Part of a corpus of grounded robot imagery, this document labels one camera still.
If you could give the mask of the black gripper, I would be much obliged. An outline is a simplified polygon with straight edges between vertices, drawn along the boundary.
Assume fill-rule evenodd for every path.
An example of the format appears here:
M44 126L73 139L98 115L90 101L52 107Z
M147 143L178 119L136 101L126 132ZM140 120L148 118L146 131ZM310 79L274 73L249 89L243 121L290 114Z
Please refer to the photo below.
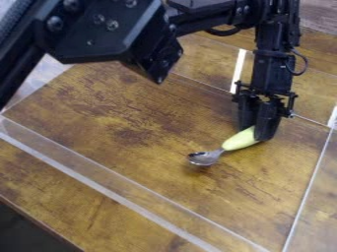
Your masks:
M238 129L255 124L254 138L274 138L281 117L290 117L297 94L291 92L295 57L285 52L255 50L250 85L235 82L233 101L238 103ZM261 103L259 95L270 100Z

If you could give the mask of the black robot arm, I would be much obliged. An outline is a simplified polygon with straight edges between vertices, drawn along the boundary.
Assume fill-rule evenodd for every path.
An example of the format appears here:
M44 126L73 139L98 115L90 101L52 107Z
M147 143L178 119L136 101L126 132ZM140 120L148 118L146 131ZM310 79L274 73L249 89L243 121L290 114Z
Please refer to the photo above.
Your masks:
M255 32L253 76L238 84L238 126L270 140L293 113L299 0L16 0L0 18L0 109L44 56L119 61L162 83L194 32Z

